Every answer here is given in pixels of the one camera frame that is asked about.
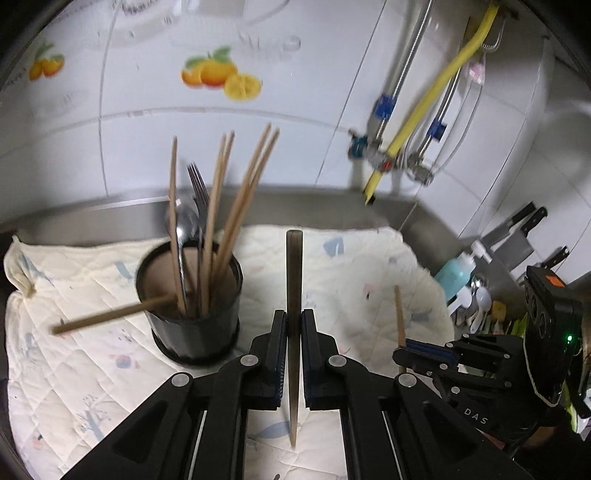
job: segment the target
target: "chopstick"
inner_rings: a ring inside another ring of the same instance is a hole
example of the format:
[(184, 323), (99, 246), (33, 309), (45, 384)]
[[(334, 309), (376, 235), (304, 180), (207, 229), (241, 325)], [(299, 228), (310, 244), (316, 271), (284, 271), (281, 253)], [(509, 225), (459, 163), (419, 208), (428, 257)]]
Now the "chopstick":
[(168, 234), (170, 235), (170, 251), (173, 255), (174, 289), (177, 295), (177, 305), (181, 315), (187, 314), (184, 301), (183, 282), (181, 280), (180, 265), (178, 264), (177, 239), (177, 137), (173, 137), (173, 150), (170, 157), (170, 189), (168, 191)]
[(201, 268), (201, 307), (200, 312), (202, 316), (207, 315), (209, 311), (210, 300), (210, 276), (212, 272), (212, 252), (213, 252), (213, 233), (216, 227), (217, 209), (219, 207), (219, 200), (222, 193), (222, 185), (228, 169), (228, 161), (232, 146), (234, 143), (234, 132), (230, 132), (230, 137), (226, 143), (226, 135), (222, 136), (220, 148), (217, 153), (217, 162), (213, 174), (212, 193), (209, 200), (209, 208), (207, 210), (207, 225), (205, 229), (205, 239), (203, 241), (203, 259)]
[(232, 256), (232, 249), (234, 248), (234, 244), (236, 243), (236, 239), (238, 237), (238, 233), (240, 231), (240, 227), (242, 226), (244, 219), (246, 217), (246, 212), (252, 202), (252, 198), (254, 197), (254, 193), (256, 190), (256, 186), (258, 185), (262, 172), (267, 165), (267, 162), (271, 156), (273, 148), (275, 147), (275, 143), (279, 138), (279, 129), (276, 129), (271, 136), (271, 140), (267, 144), (265, 151), (262, 154), (262, 157), (259, 158), (262, 146), (264, 145), (270, 125), (267, 125), (265, 131), (263, 132), (261, 139), (259, 140), (258, 145), (256, 146), (255, 152), (252, 156), (251, 165), (249, 165), (246, 174), (242, 180), (242, 185), (238, 194), (236, 194), (236, 198), (232, 203), (232, 208), (230, 210), (230, 216), (226, 221), (226, 226), (224, 227), (224, 234), (222, 244), (218, 250), (218, 255), (216, 257), (216, 261), (213, 266), (213, 278), (212, 281), (214, 284), (219, 282), (222, 278), (224, 269), (226, 265), (230, 261), (230, 257)]
[(127, 315), (133, 315), (134, 313), (143, 312), (144, 310), (149, 312), (150, 310), (174, 303), (176, 300), (176, 294), (169, 293), (167, 295), (154, 297), (153, 299), (144, 300), (133, 305), (111, 310), (109, 312), (91, 315), (78, 320), (72, 320), (71, 322), (64, 324), (53, 325), (50, 329), (50, 332), (52, 335), (59, 335), (61, 333), (71, 332), (72, 330), (79, 330), (81, 328), (90, 327), (99, 323), (110, 322), (111, 320), (125, 317)]
[[(256, 165), (258, 164), (259, 156), (261, 155), (261, 151), (262, 151), (263, 147), (265, 146), (265, 142), (267, 141), (267, 136), (269, 135), (270, 130), (271, 130), (271, 124), (267, 124), (265, 129), (263, 130), (263, 133), (261, 135), (261, 138), (260, 138), (258, 144), (256, 145), (255, 151), (252, 154), (250, 163), (248, 164), (248, 168), (246, 169), (246, 172), (245, 172), (244, 177), (242, 179), (242, 183), (240, 185), (240, 188), (238, 189), (238, 192), (236, 193), (236, 197), (234, 198), (234, 201), (232, 202), (232, 207), (230, 208), (230, 213), (228, 214), (228, 218), (226, 219), (226, 223), (224, 224), (224, 227), (223, 227), (224, 240), (226, 239), (226, 234), (228, 232), (232, 232), (234, 230), (236, 222), (238, 221), (238, 216), (240, 215), (240, 208), (244, 204), (246, 191), (248, 189), (248, 186), (251, 183), (252, 177), (254, 176), (254, 172), (256, 170)], [(226, 256), (226, 248), (227, 247), (228, 247), (228, 243), (225, 241), (222, 241), (222, 243), (220, 244), (220, 248), (217, 251), (217, 257), (216, 257), (216, 261), (214, 263), (214, 268), (213, 268), (214, 277), (217, 276), (217, 272), (220, 270), (220, 266), (222, 265), (222, 262), (220, 259), (222, 257)]]
[[(396, 320), (398, 324), (398, 346), (406, 346), (406, 333), (404, 331), (404, 317), (402, 316), (402, 295), (400, 286), (394, 286), (394, 302), (396, 303)], [(406, 373), (406, 367), (399, 367), (399, 372)]]

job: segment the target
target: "stainless steel counter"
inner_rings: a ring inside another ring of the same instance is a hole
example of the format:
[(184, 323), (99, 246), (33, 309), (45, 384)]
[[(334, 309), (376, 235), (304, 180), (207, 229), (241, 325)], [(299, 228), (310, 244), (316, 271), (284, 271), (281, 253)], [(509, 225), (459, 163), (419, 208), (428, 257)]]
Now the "stainless steel counter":
[[(228, 215), (233, 191), (222, 196), (218, 218)], [(144, 192), (101, 202), (36, 213), (0, 226), (30, 244), (88, 247), (166, 236), (166, 192)], [(419, 263), (432, 274), (470, 241), (460, 241), (434, 215), (415, 202), (393, 197), (363, 204), (358, 192), (316, 189), (260, 188), (246, 217), (247, 225), (289, 225), (322, 229), (363, 229), (390, 226), (399, 230)], [(522, 314), (521, 292), (497, 263), (479, 263), (494, 299), (509, 313)]]

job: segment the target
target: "utensil holder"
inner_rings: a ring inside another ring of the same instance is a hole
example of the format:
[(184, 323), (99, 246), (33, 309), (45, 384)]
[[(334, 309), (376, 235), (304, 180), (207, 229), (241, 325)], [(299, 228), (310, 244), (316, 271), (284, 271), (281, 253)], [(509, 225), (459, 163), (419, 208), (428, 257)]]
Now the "utensil holder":
[[(189, 284), (196, 285), (197, 241), (189, 241), (183, 249)], [(135, 288), (140, 300), (174, 291), (170, 242), (152, 250), (139, 266)], [(239, 332), (238, 307), (242, 293), (242, 270), (234, 256), (226, 275), (214, 292), (207, 316), (190, 313), (180, 317), (176, 307), (146, 312), (154, 342), (172, 361), (187, 367), (212, 363), (226, 355), (236, 344)]]

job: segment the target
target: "spoon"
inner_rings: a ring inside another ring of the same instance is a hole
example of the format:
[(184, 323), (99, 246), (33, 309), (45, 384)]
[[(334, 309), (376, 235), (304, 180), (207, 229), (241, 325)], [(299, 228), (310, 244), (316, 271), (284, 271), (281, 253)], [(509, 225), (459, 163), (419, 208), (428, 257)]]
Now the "spoon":
[(451, 315), (459, 307), (464, 307), (465, 309), (467, 309), (471, 304), (472, 292), (468, 287), (462, 287), (460, 291), (456, 294), (456, 299), (449, 307), (447, 307), (447, 312), (449, 315)]
[(187, 287), (184, 274), (183, 248), (185, 244), (195, 238), (199, 233), (199, 213), (193, 199), (178, 197), (176, 200), (177, 211), (177, 244), (178, 264), (181, 273), (181, 286), (183, 288), (183, 301), (187, 305)]
[(486, 288), (480, 287), (476, 290), (476, 302), (478, 303), (478, 313), (470, 325), (470, 333), (476, 333), (480, 329), (484, 314), (492, 307), (491, 294), (488, 293)]
[(476, 291), (480, 287), (488, 288), (488, 278), (486, 278), (481, 273), (477, 273), (470, 280), (470, 289), (472, 291), (472, 295), (476, 294)]

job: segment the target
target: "yellow hose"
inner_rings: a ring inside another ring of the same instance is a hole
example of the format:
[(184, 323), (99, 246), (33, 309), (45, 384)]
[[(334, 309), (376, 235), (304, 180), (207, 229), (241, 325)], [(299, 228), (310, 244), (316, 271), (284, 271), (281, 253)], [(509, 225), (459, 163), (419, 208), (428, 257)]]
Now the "yellow hose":
[[(386, 153), (390, 158), (395, 158), (408, 137), (413, 133), (413, 130), (421, 121), (421, 119), (427, 114), (430, 106), (433, 104), (435, 100), (439, 98), (441, 92), (449, 82), (449, 80), (456, 74), (456, 72), (462, 68), (462, 66), (470, 60), (472, 55), (476, 53), (476, 51), (480, 48), (488, 32), (490, 32), (492, 23), (495, 21), (496, 13), (498, 12), (499, 7), (497, 5), (490, 5), (486, 10), (484, 18), (480, 23), (480, 27), (472, 37), (472, 39), (466, 43), (466, 45), (458, 52), (456, 57), (452, 60), (452, 62), (445, 67), (441, 71), (441, 73), (431, 85), (428, 92), (423, 95), (421, 101), (415, 107), (413, 112), (411, 113), (410, 117), (408, 118), (407, 122), (402, 126), (402, 128), (390, 143)], [(378, 187), (379, 181), (382, 179), (383, 173), (374, 171), (365, 188), (363, 190), (363, 194), (365, 195), (365, 203), (369, 203), (371, 198), (374, 196), (375, 189)]]

